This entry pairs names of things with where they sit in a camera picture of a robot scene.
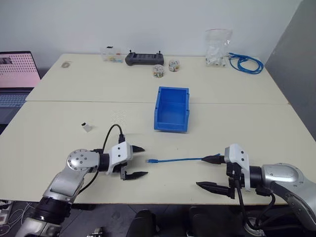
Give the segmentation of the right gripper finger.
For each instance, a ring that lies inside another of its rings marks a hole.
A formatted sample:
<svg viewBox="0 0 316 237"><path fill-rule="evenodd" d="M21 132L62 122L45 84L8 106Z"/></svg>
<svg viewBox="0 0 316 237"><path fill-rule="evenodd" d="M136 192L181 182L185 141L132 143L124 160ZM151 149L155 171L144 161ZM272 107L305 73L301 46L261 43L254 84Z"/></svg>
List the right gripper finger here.
<svg viewBox="0 0 316 237"><path fill-rule="evenodd" d="M225 163L225 157L220 154L216 154L213 156L206 156L206 157L203 157L201 160L207 163L211 163L211 164Z"/></svg>
<svg viewBox="0 0 316 237"><path fill-rule="evenodd" d="M214 182L196 182L196 184L204 190L211 193L231 197L231 190L229 187L217 185Z"/></svg>

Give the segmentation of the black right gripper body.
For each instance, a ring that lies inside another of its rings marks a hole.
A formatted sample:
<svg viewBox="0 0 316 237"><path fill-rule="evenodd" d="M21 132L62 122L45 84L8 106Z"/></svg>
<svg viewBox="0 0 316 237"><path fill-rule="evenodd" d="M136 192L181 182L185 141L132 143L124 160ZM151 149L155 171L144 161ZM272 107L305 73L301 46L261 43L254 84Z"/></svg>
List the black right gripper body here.
<svg viewBox="0 0 316 237"><path fill-rule="evenodd" d="M241 174L241 166L236 162L229 161L228 158L224 157L224 162L226 166L226 175L229 179L229 186L224 187L225 195L230 197L231 199L235 199L235 189L238 191L241 190L242 187L242 174Z"/></svg>

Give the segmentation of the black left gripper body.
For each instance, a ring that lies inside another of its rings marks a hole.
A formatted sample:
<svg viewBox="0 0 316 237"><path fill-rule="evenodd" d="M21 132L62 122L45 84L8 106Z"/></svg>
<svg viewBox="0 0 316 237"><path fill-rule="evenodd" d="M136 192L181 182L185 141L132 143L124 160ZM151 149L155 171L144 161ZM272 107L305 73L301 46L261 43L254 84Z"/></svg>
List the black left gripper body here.
<svg viewBox="0 0 316 237"><path fill-rule="evenodd" d="M127 166L127 163L133 159L132 146L130 144L117 144L113 147L113 171L120 171L120 177L122 179L122 173Z"/></svg>

